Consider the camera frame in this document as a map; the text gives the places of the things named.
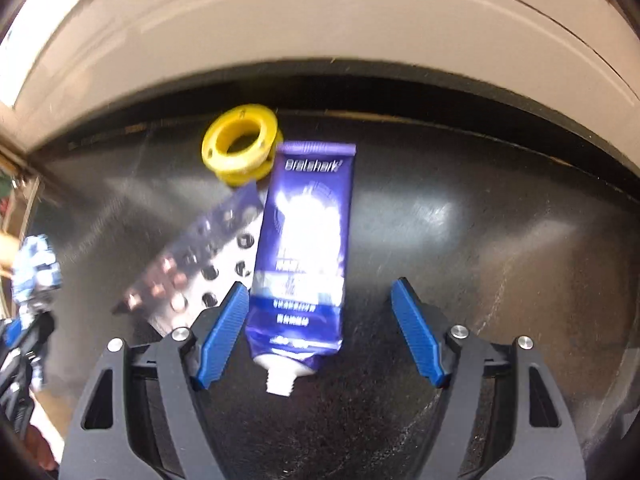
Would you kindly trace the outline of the person's left hand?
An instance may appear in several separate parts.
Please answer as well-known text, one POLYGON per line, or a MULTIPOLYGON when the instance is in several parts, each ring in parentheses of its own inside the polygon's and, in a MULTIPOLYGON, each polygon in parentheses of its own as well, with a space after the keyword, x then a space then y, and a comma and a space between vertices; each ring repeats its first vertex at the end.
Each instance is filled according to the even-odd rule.
POLYGON ((24 445, 43 470, 54 471, 58 469, 58 463, 54 458, 50 444, 38 428, 28 425, 25 432, 24 445))

